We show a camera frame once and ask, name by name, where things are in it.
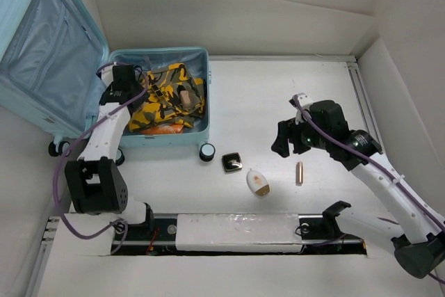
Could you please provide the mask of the black square compact case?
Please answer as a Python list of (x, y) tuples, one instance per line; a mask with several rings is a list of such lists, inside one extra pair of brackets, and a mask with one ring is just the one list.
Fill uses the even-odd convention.
[(222, 156), (222, 166), (226, 173), (236, 172), (243, 168), (241, 156), (238, 152), (232, 152)]

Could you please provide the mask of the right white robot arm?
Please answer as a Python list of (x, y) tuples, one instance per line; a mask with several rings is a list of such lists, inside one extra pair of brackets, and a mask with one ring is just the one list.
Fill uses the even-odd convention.
[(398, 173), (380, 144), (364, 130), (352, 130), (341, 106), (294, 95), (294, 118), (277, 126), (271, 150), (283, 158), (310, 149), (327, 152), (363, 182), (393, 216), (392, 220), (361, 215), (338, 201), (322, 213), (321, 228), (330, 237), (351, 234), (392, 254), (402, 269), (423, 279), (444, 262), (444, 217), (432, 209)]

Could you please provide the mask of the white oval sunscreen bottle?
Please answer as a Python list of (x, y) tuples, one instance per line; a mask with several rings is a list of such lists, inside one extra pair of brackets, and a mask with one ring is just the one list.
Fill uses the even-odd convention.
[(250, 191), (258, 198), (263, 198), (270, 193), (270, 184), (258, 171), (250, 170), (246, 175), (246, 182)]

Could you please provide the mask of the light blue suitcase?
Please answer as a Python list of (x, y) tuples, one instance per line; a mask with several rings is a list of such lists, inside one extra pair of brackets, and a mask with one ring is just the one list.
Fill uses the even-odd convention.
[(207, 83), (205, 116), (181, 134), (122, 135), (122, 147), (196, 145), (209, 141), (209, 55), (201, 47), (121, 49), (108, 42), (82, 0), (1, 0), (1, 105), (53, 136), (60, 155), (68, 138), (91, 130), (106, 86), (97, 72), (110, 63), (137, 65), (142, 73), (185, 63)]

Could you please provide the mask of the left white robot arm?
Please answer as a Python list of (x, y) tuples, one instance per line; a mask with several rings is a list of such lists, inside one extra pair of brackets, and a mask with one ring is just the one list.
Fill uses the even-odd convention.
[(133, 113), (142, 105), (147, 88), (138, 80), (136, 65), (111, 63), (97, 72), (106, 85), (88, 143), (75, 161), (65, 165), (65, 178), (78, 214), (115, 214), (140, 239), (154, 233), (149, 205), (134, 200), (118, 165), (124, 161), (120, 141)]

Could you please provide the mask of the camouflage yellow green garment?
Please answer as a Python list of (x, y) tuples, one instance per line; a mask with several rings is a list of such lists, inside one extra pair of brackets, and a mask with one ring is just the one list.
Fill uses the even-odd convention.
[[(163, 93), (163, 99), (157, 100), (146, 93), (143, 104), (133, 113), (128, 130), (140, 134), (141, 130), (160, 124), (181, 124), (192, 129), (197, 120), (205, 116), (207, 107), (206, 80), (194, 77), (185, 63), (174, 63), (167, 67), (143, 72), (138, 79), (142, 85), (149, 87), (156, 84)], [(183, 86), (189, 92), (192, 107), (184, 109), (179, 98), (178, 87)]]

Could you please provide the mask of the beige foundation bottle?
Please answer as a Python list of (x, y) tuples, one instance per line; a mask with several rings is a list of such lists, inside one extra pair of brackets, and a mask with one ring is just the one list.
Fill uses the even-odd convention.
[(184, 109), (190, 109), (192, 107), (192, 101), (189, 92), (183, 86), (178, 87), (178, 91), (182, 107)]

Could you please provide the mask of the orange tie-dye garment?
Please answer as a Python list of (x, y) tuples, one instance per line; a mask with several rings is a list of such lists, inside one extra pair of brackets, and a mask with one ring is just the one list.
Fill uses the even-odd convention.
[(140, 133), (144, 135), (165, 135), (165, 134), (181, 134), (184, 131), (184, 126), (181, 124), (160, 124), (148, 129), (141, 130)]

